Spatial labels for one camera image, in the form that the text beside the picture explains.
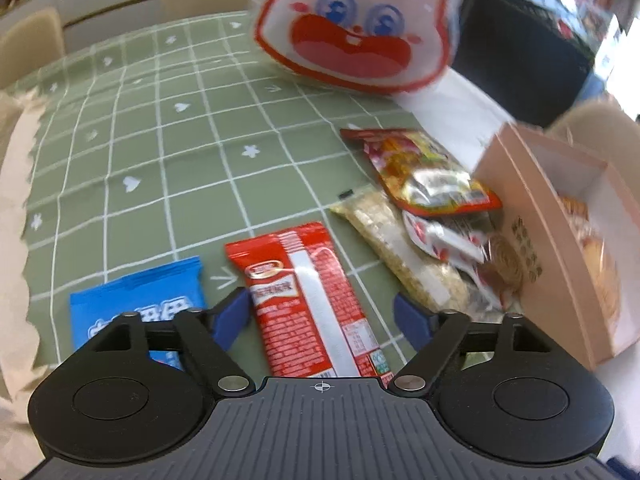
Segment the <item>cartoon mouth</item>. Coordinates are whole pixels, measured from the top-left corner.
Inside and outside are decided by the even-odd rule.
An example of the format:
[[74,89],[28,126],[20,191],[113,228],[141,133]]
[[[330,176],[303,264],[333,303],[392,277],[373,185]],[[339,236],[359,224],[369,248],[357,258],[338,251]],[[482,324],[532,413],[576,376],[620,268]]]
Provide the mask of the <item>cartoon mouth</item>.
[[292,25],[294,50],[307,61],[357,78],[392,77],[411,61],[411,46],[402,38],[359,36],[323,16],[306,14]]

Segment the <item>plastic packaging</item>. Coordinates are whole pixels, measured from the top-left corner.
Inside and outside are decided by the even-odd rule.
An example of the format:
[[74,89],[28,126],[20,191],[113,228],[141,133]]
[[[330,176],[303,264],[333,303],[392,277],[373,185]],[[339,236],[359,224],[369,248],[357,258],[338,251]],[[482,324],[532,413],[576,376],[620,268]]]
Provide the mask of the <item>plastic packaging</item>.
[[319,222],[233,242],[276,377],[393,374]]
[[[196,256],[142,270],[69,296],[71,332],[77,350],[113,318],[136,311],[142,321],[171,320],[187,308],[206,308],[198,281],[202,268]],[[149,352],[158,362],[180,368],[176,352]]]
[[458,44],[462,0],[252,0],[257,45],[281,66],[359,91],[414,91]]
[[498,233],[459,232],[402,212],[412,242],[425,253],[465,272],[494,308],[507,310],[522,286],[516,251]]
[[332,205],[331,211],[351,223],[415,301],[431,310],[466,311],[469,293],[458,271],[411,243],[401,213],[383,190],[365,187]]
[[567,212],[575,237],[582,247],[584,261],[589,269],[609,329],[612,331],[620,318],[621,285],[616,262],[607,252],[600,233],[589,222],[587,205],[569,197],[561,196],[560,200]]
[[498,196],[462,169],[449,153],[415,130],[340,130],[363,140],[380,182],[401,209],[432,217],[502,207]]

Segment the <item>cartoon eye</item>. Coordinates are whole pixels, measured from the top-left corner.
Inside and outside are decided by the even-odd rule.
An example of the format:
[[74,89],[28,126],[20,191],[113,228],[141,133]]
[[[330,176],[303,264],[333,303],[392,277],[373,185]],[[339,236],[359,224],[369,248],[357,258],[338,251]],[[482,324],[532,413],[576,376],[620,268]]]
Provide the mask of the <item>cartoon eye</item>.
[[316,14],[330,22],[349,28],[356,19],[358,6],[355,0],[318,0]]
[[364,30],[370,36],[402,36],[404,17],[393,6],[378,5],[369,11]]

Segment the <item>gray ridged panel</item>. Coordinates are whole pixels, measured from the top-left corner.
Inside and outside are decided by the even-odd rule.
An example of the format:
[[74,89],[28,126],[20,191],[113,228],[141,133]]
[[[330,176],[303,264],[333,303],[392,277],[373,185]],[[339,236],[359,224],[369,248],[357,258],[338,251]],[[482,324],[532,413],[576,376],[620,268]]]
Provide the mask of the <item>gray ridged panel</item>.
[[524,468],[494,462],[442,429],[429,405],[376,380],[269,379],[223,400],[199,434],[143,464],[90,468],[52,459],[33,480],[618,480],[594,458]]

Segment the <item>pink cheek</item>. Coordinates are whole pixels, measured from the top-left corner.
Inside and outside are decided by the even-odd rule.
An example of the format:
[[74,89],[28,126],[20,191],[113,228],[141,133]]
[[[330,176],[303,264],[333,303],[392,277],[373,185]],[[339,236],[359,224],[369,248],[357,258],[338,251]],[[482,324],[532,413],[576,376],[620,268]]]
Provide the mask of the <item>pink cheek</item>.
[[291,9],[295,10],[296,12],[309,12],[309,6],[302,2],[291,4]]

